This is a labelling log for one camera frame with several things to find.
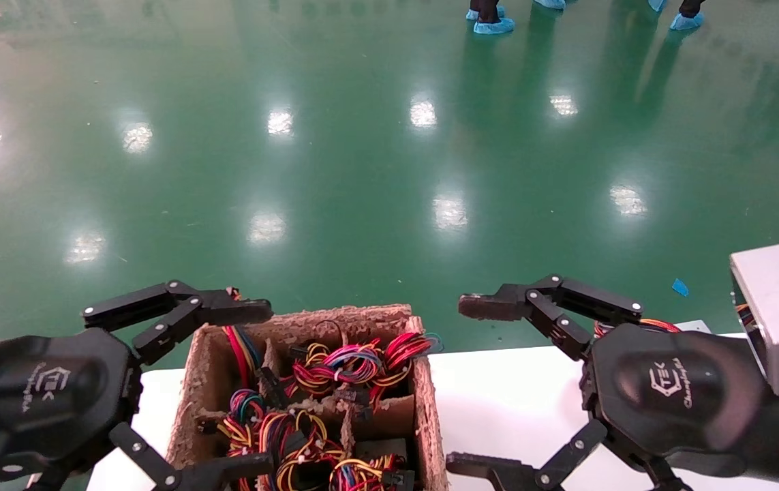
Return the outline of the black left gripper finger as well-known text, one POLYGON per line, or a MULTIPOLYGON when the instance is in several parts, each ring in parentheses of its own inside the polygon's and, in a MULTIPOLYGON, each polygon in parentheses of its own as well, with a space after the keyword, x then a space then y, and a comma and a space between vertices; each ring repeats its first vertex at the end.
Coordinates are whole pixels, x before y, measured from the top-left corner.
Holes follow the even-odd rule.
POLYGON ((237 289, 199 290, 180 280, 159 283, 93 304, 82 311, 86 327, 113 332, 153 321, 132 348, 152 366, 203 325, 259 324, 274 315, 268 299, 248 299, 237 289))

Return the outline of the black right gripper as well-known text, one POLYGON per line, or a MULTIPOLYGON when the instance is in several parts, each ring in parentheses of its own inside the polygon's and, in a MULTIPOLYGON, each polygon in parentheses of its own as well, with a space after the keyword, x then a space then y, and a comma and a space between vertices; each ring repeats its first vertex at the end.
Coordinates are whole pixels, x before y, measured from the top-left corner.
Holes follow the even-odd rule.
POLYGON ((768 388, 738 338, 621 325, 583 352, 580 389, 605 447, 656 490, 686 487, 676 469, 768 478, 756 429, 768 388))

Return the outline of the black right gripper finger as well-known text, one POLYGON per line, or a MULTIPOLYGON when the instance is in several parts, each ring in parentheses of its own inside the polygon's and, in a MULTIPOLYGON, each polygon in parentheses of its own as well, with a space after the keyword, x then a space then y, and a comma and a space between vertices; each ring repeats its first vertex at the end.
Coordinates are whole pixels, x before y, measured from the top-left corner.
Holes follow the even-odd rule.
POLYGON ((495 490, 563 490, 564 481, 594 453, 607 435, 604 423, 592 419, 542 467, 472 453, 446 455, 445 467, 449 473, 486 479, 495 490))
POLYGON ((594 335, 569 313, 610 326, 636 324, 643 307, 632 299, 566 276, 545 276, 533 284, 502 284, 498 292, 465 293, 459 313, 481 321, 526 320, 573 361, 588 356, 594 335))

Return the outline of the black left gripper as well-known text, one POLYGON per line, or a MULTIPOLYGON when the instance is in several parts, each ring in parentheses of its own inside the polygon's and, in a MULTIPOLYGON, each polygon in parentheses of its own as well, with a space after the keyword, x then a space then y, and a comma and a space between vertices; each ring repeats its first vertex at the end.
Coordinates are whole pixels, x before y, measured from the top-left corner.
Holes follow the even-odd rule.
POLYGON ((146 473, 153 490, 221 490, 274 471, 271 453, 174 468, 128 425, 140 377, 136 354, 101 329, 0 341, 0 482, 31 473, 67 479, 91 469, 114 445, 146 473))

